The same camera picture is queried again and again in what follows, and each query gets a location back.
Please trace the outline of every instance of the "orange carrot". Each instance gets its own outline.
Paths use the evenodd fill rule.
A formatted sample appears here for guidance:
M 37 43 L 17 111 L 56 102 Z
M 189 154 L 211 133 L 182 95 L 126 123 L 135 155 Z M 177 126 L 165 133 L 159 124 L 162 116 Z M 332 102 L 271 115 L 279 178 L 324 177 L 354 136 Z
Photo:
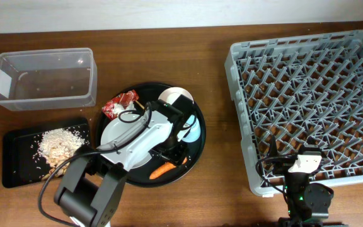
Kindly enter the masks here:
M 187 162 L 187 158 L 185 158 L 183 160 L 183 164 L 185 164 Z M 158 177 L 160 177 L 162 174 L 166 173 L 167 171 L 169 170 L 172 170 L 176 168 L 176 166 L 172 163 L 165 163 L 163 164 L 162 166 L 160 166 L 159 168 L 157 168 L 155 171 L 153 171 L 151 173 L 151 176 L 149 176 L 149 179 L 150 180 L 154 180 L 154 179 L 157 179 Z

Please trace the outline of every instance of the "round plate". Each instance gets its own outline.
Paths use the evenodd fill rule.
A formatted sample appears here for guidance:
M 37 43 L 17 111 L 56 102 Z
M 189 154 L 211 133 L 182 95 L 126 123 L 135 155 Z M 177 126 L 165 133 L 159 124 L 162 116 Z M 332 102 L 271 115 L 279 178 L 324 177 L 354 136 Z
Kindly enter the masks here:
M 130 90 L 135 90 L 139 96 L 138 102 L 142 105 L 145 105 L 146 102 L 157 100 L 164 90 L 171 87 L 172 86 L 163 83 L 144 83 L 124 89 L 119 94 L 125 93 Z M 166 172 L 157 179 L 150 180 L 150 174 L 164 164 L 164 161 L 159 156 L 153 156 L 151 160 L 149 160 L 145 165 L 130 170 L 127 177 L 127 183 L 140 187 L 159 187 L 178 180 L 179 178 L 184 176 L 184 174 L 186 174 L 189 170 L 191 170 L 191 168 L 193 168 L 194 164 L 200 158 L 202 150 L 204 149 L 206 135 L 204 116 L 202 115 L 199 106 L 196 105 L 196 107 L 197 120 L 200 122 L 201 127 L 201 135 L 200 138 L 195 142 L 187 143 L 189 148 L 189 152 L 187 154 L 187 162 L 182 166 Z M 101 113 L 98 125 L 96 127 L 96 147 L 100 146 L 102 133 L 107 125 L 109 125 L 109 123 L 110 119 L 107 118 L 104 113 Z

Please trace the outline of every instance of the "white wall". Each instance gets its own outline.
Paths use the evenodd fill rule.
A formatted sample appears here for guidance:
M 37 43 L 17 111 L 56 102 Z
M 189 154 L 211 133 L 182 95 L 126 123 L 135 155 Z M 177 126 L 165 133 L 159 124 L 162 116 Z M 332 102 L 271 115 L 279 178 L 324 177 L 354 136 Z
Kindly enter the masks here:
M 358 20 L 362 0 L 0 0 L 0 33 Z

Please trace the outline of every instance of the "gray plastic crate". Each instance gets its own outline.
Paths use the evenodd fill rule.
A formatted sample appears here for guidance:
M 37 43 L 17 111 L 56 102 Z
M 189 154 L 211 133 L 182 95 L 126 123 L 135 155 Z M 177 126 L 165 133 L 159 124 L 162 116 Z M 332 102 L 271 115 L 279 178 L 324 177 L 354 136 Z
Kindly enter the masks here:
M 225 70 L 254 194 L 277 193 L 255 171 L 272 134 L 280 154 L 316 139 L 329 162 L 311 181 L 363 183 L 363 30 L 236 43 Z M 262 172 L 282 185 L 269 166 Z

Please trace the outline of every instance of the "red snack package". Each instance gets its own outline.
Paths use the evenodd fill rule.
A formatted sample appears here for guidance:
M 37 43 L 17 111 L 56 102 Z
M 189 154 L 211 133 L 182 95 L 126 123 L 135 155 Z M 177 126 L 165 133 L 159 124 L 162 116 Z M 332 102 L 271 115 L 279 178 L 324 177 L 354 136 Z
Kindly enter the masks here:
M 135 90 L 121 93 L 107 102 L 101 111 L 103 111 L 110 120 L 114 120 L 119 113 L 124 111 L 133 101 L 138 99 L 139 97 Z

